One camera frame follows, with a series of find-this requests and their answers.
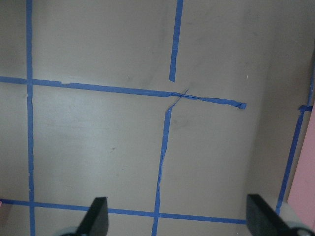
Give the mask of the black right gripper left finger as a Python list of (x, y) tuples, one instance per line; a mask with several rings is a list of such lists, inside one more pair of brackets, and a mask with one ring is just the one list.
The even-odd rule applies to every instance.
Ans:
[(106, 197), (93, 200), (89, 210), (74, 233), (75, 236), (106, 236), (109, 229)]

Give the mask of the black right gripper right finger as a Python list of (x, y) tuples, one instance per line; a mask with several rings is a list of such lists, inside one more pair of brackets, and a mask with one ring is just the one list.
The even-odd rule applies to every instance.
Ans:
[(253, 236), (313, 236), (315, 233), (301, 226), (289, 226), (258, 194), (248, 194), (246, 226)]

